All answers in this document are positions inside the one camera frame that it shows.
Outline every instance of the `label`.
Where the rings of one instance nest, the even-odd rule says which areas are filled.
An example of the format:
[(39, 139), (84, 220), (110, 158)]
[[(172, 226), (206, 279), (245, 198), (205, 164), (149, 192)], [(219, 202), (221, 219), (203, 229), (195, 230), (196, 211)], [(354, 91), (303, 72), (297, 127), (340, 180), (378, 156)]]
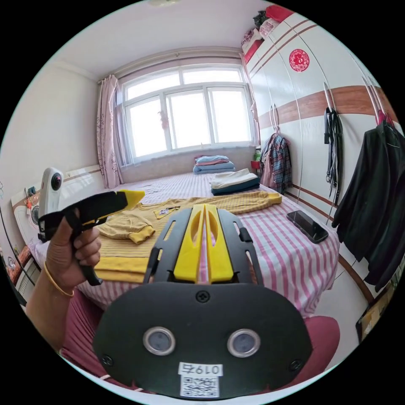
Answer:
[(219, 398), (219, 377), (181, 376), (180, 396), (186, 398)]
[(222, 364), (180, 362), (178, 373), (181, 376), (181, 397), (219, 398), (219, 377), (223, 376)]
[(194, 364), (180, 362), (178, 373), (187, 377), (222, 377), (222, 364)]

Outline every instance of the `white camera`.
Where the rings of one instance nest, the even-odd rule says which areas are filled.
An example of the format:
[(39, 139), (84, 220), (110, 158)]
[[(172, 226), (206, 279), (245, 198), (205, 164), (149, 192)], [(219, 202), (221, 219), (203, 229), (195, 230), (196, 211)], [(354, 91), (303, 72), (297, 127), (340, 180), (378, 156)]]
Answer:
[(62, 183), (63, 174), (60, 170), (53, 167), (45, 169), (40, 191), (39, 218), (50, 212), (58, 211)]

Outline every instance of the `windowsill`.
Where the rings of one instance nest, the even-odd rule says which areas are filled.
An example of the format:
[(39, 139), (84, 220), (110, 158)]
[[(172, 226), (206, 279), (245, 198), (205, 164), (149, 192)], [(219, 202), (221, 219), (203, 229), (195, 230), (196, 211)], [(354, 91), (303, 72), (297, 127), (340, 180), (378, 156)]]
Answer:
[(229, 148), (254, 148), (254, 144), (251, 141), (248, 142), (231, 142), (231, 143), (221, 143), (216, 145), (206, 145), (202, 148), (182, 148), (171, 152), (162, 152), (161, 154), (147, 155), (137, 158), (133, 163), (129, 163), (126, 166), (121, 167), (121, 171), (128, 170), (132, 167), (140, 166), (142, 163), (163, 159), (170, 156), (179, 156), (185, 154), (204, 154), (205, 152), (220, 151)]

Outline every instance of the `white folded cloth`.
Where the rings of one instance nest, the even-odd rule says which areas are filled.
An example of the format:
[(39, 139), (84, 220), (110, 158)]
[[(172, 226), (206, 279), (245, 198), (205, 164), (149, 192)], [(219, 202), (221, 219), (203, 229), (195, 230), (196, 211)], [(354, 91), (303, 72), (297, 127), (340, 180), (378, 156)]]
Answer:
[(242, 184), (255, 178), (257, 178), (257, 176), (250, 173), (249, 169), (239, 170), (234, 173), (220, 173), (211, 181), (211, 188), (214, 190), (224, 189), (225, 187)]

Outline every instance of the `bed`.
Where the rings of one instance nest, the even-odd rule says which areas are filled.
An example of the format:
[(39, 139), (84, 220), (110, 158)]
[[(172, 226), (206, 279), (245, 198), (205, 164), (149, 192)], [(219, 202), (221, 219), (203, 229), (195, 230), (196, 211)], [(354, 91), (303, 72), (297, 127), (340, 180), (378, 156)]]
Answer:
[[(214, 176), (188, 173), (125, 184), (116, 190), (143, 190), (144, 204), (160, 203), (169, 198), (212, 197), (210, 181)], [(272, 191), (264, 186), (260, 188)], [(311, 243), (286, 218), (288, 212), (298, 209), (302, 210), (302, 207), (283, 197), (281, 204), (242, 214), (239, 218), (253, 239), (265, 286), (288, 298), (303, 317), (309, 317), (314, 313), (322, 292), (333, 286), (339, 259), (339, 241), (337, 234), (327, 228), (329, 237), (325, 241), (318, 245)], [(43, 267), (47, 246), (47, 243), (42, 244), (38, 240), (28, 244), (40, 267)], [(206, 260), (202, 259), (200, 282), (206, 281)], [(96, 287), (83, 283), (79, 289), (102, 309), (106, 309), (117, 297), (137, 285), (104, 281)]]

